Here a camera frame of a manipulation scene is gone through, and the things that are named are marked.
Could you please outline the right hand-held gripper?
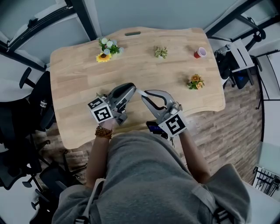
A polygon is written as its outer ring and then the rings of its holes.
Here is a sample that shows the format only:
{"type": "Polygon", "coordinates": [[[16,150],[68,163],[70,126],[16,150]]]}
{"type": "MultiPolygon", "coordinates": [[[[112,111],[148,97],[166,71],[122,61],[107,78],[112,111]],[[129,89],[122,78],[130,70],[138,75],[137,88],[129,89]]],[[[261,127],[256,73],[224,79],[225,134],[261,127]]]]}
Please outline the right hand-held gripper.
{"type": "Polygon", "coordinates": [[[175,137],[182,133],[186,127],[186,119],[181,105],[174,101],[173,97],[166,91],[146,90],[148,96],[154,96],[164,100],[164,106],[157,106],[149,97],[142,95],[142,101],[157,118],[158,126],[167,133],[169,137],[175,137]]]}

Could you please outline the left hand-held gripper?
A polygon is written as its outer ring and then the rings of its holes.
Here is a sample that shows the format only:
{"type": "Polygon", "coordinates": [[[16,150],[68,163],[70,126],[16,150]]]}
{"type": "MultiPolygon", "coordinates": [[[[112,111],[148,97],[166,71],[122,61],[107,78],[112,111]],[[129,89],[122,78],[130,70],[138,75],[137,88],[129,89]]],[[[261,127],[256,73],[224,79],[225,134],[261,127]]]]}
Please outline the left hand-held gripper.
{"type": "Polygon", "coordinates": [[[115,87],[109,95],[96,94],[87,106],[98,124],[115,119],[122,125],[127,119],[125,106],[135,91],[136,86],[133,83],[125,83],[115,87]]]}

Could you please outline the person's right forearm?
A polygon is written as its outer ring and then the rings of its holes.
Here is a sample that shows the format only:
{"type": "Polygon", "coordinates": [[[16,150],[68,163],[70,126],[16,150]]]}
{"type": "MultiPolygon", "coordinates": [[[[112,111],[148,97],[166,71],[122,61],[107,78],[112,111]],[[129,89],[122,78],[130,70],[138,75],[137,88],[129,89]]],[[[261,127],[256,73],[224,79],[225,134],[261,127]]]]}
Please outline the person's right forearm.
{"type": "Polygon", "coordinates": [[[206,159],[187,129],[179,134],[179,138],[189,172],[198,183],[205,184],[211,177],[206,159]]]}

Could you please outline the person's left forearm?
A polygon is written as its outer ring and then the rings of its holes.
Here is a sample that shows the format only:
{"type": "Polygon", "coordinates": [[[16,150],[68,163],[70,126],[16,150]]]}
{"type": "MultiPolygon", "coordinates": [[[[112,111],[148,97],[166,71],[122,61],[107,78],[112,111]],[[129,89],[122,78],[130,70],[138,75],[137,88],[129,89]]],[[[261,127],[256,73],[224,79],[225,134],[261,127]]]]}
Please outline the person's left forearm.
{"type": "Polygon", "coordinates": [[[110,137],[116,126],[115,119],[99,124],[86,168],[86,186],[93,188],[97,179],[105,177],[110,137]]]}

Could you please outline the black device with blue screen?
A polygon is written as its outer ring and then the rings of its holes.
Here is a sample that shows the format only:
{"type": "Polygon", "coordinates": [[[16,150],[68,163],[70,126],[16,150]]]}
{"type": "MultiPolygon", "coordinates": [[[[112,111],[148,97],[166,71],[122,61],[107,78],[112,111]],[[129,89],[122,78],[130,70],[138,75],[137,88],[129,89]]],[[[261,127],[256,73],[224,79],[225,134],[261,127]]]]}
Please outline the black device with blue screen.
{"type": "Polygon", "coordinates": [[[152,132],[153,134],[157,134],[165,139],[168,139],[167,133],[162,128],[160,128],[155,121],[147,121],[146,125],[149,131],[152,132]]]}

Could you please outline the orange flower potted plant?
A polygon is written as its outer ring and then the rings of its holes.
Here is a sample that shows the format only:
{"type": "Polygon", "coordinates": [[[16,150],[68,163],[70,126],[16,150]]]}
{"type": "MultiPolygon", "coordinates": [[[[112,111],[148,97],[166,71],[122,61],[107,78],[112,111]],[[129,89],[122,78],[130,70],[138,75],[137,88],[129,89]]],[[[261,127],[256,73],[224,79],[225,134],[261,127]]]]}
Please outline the orange flower potted plant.
{"type": "Polygon", "coordinates": [[[191,77],[191,80],[187,83],[187,86],[189,89],[198,90],[200,88],[203,88],[205,86],[204,80],[202,77],[198,74],[195,74],[191,77]]]}

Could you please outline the sunflower and daisy bouquet pot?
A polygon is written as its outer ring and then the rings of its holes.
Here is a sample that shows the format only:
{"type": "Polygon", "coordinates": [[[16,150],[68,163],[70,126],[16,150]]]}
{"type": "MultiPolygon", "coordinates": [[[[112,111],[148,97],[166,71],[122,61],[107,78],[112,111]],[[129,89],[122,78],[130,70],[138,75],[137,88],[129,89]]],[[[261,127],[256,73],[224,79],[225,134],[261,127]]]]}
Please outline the sunflower and daisy bouquet pot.
{"type": "Polygon", "coordinates": [[[98,39],[98,44],[101,47],[101,52],[96,56],[98,63],[108,62],[114,56],[124,52],[124,48],[119,47],[116,40],[103,37],[98,39]]]}

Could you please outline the pale green succulent pot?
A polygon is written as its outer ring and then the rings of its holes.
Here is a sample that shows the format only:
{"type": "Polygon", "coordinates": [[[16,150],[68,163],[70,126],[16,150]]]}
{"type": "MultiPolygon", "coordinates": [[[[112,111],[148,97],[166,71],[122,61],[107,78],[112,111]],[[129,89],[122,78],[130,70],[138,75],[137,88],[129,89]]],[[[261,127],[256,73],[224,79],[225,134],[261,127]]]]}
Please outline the pale green succulent pot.
{"type": "Polygon", "coordinates": [[[155,54],[156,58],[163,58],[163,59],[165,59],[167,54],[168,54],[167,47],[156,46],[154,54],[155,54]]]}

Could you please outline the red cup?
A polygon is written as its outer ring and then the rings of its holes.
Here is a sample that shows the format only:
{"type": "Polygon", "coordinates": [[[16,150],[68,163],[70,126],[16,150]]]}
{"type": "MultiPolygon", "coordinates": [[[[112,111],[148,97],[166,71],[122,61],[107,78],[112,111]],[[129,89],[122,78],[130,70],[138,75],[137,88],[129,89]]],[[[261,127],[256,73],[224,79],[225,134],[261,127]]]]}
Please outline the red cup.
{"type": "Polygon", "coordinates": [[[199,47],[195,52],[194,52],[194,57],[196,59],[198,58],[203,58],[207,56],[207,51],[203,47],[199,47]]]}

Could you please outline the black backpack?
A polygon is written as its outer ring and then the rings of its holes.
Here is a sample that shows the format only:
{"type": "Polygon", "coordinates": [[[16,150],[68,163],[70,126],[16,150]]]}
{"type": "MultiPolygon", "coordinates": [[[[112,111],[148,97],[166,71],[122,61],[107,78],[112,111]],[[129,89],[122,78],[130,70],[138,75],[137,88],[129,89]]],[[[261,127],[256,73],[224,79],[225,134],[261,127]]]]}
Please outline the black backpack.
{"type": "Polygon", "coordinates": [[[235,58],[233,57],[231,51],[226,52],[225,55],[216,51],[215,59],[222,79],[223,89],[225,89],[225,85],[229,78],[231,80],[231,86],[234,88],[236,83],[232,75],[232,67],[235,58]]]}

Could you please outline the black office chair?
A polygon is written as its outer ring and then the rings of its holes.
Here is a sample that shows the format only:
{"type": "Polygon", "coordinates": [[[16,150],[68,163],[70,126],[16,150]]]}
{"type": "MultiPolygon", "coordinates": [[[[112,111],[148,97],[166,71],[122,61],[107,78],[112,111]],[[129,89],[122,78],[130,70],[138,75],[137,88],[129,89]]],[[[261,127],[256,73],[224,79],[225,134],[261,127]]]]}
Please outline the black office chair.
{"type": "Polygon", "coordinates": [[[49,140],[35,146],[32,133],[31,110],[26,99],[0,102],[0,144],[5,151],[0,152],[0,187],[10,190],[13,184],[26,175],[31,175],[25,187],[31,187],[31,181],[42,172],[41,161],[49,163],[39,151],[49,140]]]}
{"type": "Polygon", "coordinates": [[[51,93],[50,72],[45,71],[37,83],[34,83],[28,78],[31,71],[30,67],[25,70],[19,82],[19,87],[23,88],[26,84],[32,88],[31,94],[27,97],[31,118],[33,119],[32,124],[35,130],[46,131],[56,121],[51,93]],[[43,99],[47,100],[47,106],[43,116],[41,116],[40,102],[43,99]]]}
{"type": "Polygon", "coordinates": [[[63,152],[62,168],[58,163],[52,162],[39,175],[42,182],[46,185],[46,190],[36,190],[38,201],[31,203],[34,210],[36,206],[39,209],[36,215],[30,220],[29,224],[51,224],[53,215],[59,204],[60,193],[66,188],[73,185],[80,185],[80,178],[77,173],[86,169],[86,166],[81,166],[77,170],[70,171],[66,160],[67,150],[63,152]]]}

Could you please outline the person's grey sweatshirt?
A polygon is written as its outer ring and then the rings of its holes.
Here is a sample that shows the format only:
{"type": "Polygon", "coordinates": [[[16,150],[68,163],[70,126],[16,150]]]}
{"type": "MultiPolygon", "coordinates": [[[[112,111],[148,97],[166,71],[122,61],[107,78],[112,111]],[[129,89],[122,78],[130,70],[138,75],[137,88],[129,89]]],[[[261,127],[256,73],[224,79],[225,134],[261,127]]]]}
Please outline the person's grey sweatshirt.
{"type": "Polygon", "coordinates": [[[66,188],[52,224],[248,224],[251,200],[226,164],[198,183],[162,137],[141,131],[109,141],[105,177],[66,188]]]}

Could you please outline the dark blue bag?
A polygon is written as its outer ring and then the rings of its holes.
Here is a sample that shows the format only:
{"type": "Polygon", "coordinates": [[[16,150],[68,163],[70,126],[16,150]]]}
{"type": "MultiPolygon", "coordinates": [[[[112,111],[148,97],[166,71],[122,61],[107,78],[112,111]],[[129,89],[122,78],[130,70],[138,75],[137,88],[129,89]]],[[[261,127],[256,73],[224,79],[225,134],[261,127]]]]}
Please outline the dark blue bag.
{"type": "Polygon", "coordinates": [[[254,84],[254,82],[250,80],[251,73],[249,69],[234,72],[232,75],[238,89],[242,89],[247,84],[248,81],[250,82],[251,85],[254,84]]]}

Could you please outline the white chair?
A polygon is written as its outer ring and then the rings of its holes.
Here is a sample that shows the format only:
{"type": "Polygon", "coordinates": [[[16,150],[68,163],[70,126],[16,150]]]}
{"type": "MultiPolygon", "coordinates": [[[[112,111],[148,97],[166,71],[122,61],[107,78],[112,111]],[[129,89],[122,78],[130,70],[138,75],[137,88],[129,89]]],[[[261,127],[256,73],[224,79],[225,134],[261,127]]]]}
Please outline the white chair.
{"type": "Polygon", "coordinates": [[[230,52],[239,66],[239,68],[232,70],[233,73],[254,67],[254,63],[241,39],[231,43],[230,52]]]}

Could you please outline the black stand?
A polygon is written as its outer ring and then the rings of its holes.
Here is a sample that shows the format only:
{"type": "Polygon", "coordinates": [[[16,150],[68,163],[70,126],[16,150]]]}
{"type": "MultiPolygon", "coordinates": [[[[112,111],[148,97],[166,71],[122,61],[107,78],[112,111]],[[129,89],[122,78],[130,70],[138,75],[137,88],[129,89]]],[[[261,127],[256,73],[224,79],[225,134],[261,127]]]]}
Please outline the black stand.
{"type": "Polygon", "coordinates": [[[249,51],[256,43],[266,39],[266,33],[263,29],[258,29],[258,34],[255,32],[252,40],[245,46],[246,50],[249,51]]]}

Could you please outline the white board on black stand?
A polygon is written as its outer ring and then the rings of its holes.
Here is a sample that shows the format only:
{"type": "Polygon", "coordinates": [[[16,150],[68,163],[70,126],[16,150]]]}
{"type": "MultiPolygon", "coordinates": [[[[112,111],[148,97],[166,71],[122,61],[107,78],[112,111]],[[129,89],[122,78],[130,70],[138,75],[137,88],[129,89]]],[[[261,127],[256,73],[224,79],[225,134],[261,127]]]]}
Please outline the white board on black stand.
{"type": "Polygon", "coordinates": [[[255,57],[259,85],[259,102],[256,110],[265,101],[280,101],[280,50],[270,51],[255,57]]]}

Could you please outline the black window frame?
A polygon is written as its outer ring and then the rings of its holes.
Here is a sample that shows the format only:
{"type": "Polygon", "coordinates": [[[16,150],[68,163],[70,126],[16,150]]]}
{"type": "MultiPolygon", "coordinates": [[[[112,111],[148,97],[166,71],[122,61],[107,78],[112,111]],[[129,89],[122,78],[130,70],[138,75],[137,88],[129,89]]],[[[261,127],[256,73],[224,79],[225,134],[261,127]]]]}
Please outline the black window frame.
{"type": "Polygon", "coordinates": [[[85,0],[0,0],[0,55],[44,71],[56,49],[97,38],[85,0]]]}

